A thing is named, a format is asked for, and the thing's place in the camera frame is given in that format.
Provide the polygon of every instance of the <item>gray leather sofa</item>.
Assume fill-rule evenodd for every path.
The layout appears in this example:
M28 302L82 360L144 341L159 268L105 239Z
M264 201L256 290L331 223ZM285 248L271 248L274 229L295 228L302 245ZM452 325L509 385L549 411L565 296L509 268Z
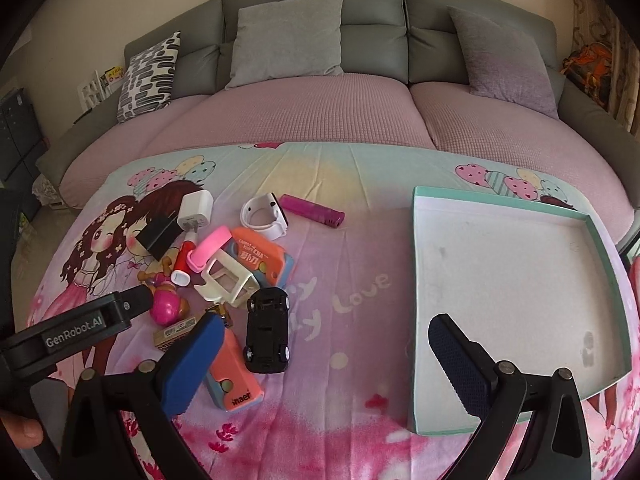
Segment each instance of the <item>gray leather sofa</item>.
M215 94L229 81L238 9L273 0L210 0L132 41L125 60L176 30L182 43L173 97ZM640 144L613 118L558 73L554 24L500 0L344 0L342 68L386 76L411 85L440 81L468 84L465 63L447 6L461 7L524 30L535 38L559 102L559 117L593 146L622 182L636 221L619 243L640 230ZM114 94L71 127L37 161L59 186L69 165L116 124Z

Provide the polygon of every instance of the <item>pink seat cover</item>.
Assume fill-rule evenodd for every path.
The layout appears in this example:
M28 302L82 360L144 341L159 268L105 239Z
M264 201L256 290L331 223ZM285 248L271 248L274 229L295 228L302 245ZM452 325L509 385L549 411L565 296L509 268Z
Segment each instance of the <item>pink seat cover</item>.
M407 87L386 77L294 77L221 91L142 152L259 142L370 142L434 148Z
M207 97L176 99L165 108L116 124L71 163L60 183L62 198L71 207L84 207L112 171L140 158L158 132Z
M610 165L577 132L528 108L473 96L468 86L428 82L411 88L439 150L552 174L577 187L614 242L631 227L634 210Z

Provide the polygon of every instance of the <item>black cabinet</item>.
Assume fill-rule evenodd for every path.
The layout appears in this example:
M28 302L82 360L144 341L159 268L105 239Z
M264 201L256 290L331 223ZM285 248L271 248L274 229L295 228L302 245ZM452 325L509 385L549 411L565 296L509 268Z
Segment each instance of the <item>black cabinet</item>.
M14 90L0 101L0 181L22 193L22 212L33 220L40 202L31 187L40 172L36 160L47 151L33 106L24 89Z

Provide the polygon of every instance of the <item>beige wall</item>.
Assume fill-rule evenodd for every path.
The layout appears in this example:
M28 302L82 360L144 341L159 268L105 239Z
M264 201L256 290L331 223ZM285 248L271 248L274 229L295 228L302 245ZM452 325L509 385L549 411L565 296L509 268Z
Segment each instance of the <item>beige wall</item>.
M124 45L207 0L47 0L31 22L31 41L0 72L0 88L25 86L46 136L63 134L81 114L77 86L122 64ZM504 0L556 24L559 54L570 48L572 0Z

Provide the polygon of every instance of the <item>white smartwatch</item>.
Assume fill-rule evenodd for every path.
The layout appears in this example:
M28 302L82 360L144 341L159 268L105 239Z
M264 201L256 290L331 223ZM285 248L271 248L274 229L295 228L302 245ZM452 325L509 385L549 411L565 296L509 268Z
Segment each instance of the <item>white smartwatch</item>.
M242 206L240 223L273 242L287 233L289 222L273 193L252 198Z

